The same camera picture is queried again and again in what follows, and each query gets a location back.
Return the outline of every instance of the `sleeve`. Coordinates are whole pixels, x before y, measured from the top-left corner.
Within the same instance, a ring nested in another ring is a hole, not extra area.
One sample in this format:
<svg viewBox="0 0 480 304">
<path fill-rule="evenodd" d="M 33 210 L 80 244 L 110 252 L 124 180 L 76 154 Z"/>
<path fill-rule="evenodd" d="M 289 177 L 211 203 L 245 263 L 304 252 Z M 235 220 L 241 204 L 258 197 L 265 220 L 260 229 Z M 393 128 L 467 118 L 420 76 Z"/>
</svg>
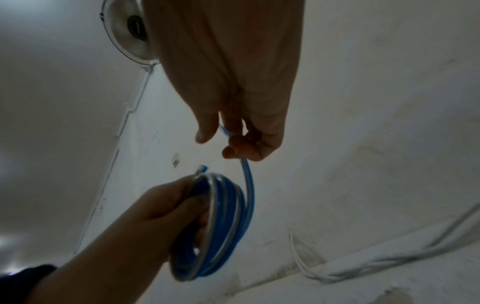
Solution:
<svg viewBox="0 0 480 304">
<path fill-rule="evenodd" d="M 4 304 L 23 303 L 33 287 L 55 269 L 56 267 L 53 265 L 42 265 L 0 277 L 0 302 Z"/>
</svg>

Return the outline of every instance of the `blue cable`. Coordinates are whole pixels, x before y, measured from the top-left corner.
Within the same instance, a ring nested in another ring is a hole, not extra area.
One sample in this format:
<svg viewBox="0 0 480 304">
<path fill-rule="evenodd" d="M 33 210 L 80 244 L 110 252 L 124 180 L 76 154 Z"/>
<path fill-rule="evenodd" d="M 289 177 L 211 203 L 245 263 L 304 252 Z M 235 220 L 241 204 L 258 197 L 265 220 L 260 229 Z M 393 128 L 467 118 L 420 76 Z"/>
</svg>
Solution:
<svg viewBox="0 0 480 304">
<path fill-rule="evenodd" d="M 228 137 L 231 133 L 220 126 Z M 229 259 L 249 227 L 255 206 L 252 172 L 246 159 L 240 160 L 245 175 L 246 197 L 240 187 L 221 174 L 207 173 L 201 166 L 189 197 L 209 194 L 210 211 L 205 238 L 195 253 L 194 238 L 200 228 L 192 223 L 177 237 L 170 252 L 175 279 L 189 281 L 219 270 Z"/>
</svg>

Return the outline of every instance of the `white wire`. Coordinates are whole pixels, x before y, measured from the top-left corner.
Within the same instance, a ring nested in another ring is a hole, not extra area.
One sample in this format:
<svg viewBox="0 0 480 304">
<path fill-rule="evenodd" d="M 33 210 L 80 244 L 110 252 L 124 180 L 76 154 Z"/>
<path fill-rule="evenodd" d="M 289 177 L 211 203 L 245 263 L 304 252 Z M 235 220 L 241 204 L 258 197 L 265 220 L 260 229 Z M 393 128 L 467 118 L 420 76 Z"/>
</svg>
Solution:
<svg viewBox="0 0 480 304">
<path fill-rule="evenodd" d="M 326 273 L 326 274 L 313 272 L 312 269 L 310 269 L 310 267 L 308 267 L 298 255 L 297 250 L 295 249 L 295 246 L 294 246 L 294 236 L 292 232 L 290 232 L 290 248 L 291 248 L 295 263 L 299 267 L 300 271 L 306 277 L 318 280 L 323 284 L 340 282 L 353 277 L 376 273 L 376 272 L 379 272 L 388 268 L 392 268 L 410 261 L 433 257 L 433 256 L 455 249 L 456 248 L 455 242 L 459 240 L 463 235 L 465 235 L 465 232 L 451 239 L 450 241 L 445 241 L 445 239 L 447 239 L 452 232 L 457 230 L 458 227 L 463 225 L 468 218 L 470 218 L 472 215 L 477 213 L 479 210 L 480 210 L 480 202 L 470 207 L 466 212 L 462 213 L 461 216 L 459 216 L 455 221 L 453 221 L 450 225 L 448 225 L 448 227 L 445 230 L 443 230 L 442 233 L 439 234 L 439 236 L 434 238 L 424 248 L 412 250 L 409 252 L 379 256 L 370 261 L 364 262 L 360 265 L 357 265 L 342 271 L 338 271 L 338 272 Z"/>
</svg>

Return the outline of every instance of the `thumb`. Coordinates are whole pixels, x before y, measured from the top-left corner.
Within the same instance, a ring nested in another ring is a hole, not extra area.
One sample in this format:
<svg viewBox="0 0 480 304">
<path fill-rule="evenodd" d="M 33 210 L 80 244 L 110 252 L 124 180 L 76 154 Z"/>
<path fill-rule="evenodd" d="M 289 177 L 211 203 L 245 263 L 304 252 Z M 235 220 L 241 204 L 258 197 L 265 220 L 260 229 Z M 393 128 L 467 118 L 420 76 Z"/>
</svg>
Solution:
<svg viewBox="0 0 480 304">
<path fill-rule="evenodd" d="M 208 198 L 204 195 L 194 196 L 183 201 L 172 212 L 163 217 L 173 238 L 182 232 L 190 223 L 210 206 Z"/>
<path fill-rule="evenodd" d="M 198 132 L 195 141 L 204 144 L 215 135 L 219 128 L 219 113 L 201 113 L 193 111 L 196 121 L 198 122 Z"/>
</svg>

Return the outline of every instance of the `ceiling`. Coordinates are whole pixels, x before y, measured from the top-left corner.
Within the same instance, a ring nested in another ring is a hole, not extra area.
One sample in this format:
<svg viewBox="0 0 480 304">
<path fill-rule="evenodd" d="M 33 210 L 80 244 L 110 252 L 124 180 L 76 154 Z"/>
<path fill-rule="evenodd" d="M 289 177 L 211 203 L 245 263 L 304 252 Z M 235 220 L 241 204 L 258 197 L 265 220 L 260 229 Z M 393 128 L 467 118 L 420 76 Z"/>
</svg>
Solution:
<svg viewBox="0 0 480 304">
<path fill-rule="evenodd" d="M 142 71 L 101 4 L 0 2 L 0 272 L 66 259 L 99 193 Z"/>
</svg>

